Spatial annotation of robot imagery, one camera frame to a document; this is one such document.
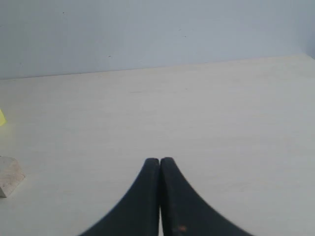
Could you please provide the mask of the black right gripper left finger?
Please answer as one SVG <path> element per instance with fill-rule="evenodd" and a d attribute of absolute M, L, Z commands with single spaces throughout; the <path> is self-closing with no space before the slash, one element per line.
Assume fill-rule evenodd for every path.
<path fill-rule="evenodd" d="M 130 189 L 83 236 L 157 236 L 159 160 L 147 158 Z"/>

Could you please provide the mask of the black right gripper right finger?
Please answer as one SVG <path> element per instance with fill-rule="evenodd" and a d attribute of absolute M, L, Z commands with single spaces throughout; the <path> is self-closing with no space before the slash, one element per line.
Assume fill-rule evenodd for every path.
<path fill-rule="evenodd" d="M 176 162 L 160 162 L 160 210 L 165 236 L 247 236 L 210 207 L 191 187 Z"/>

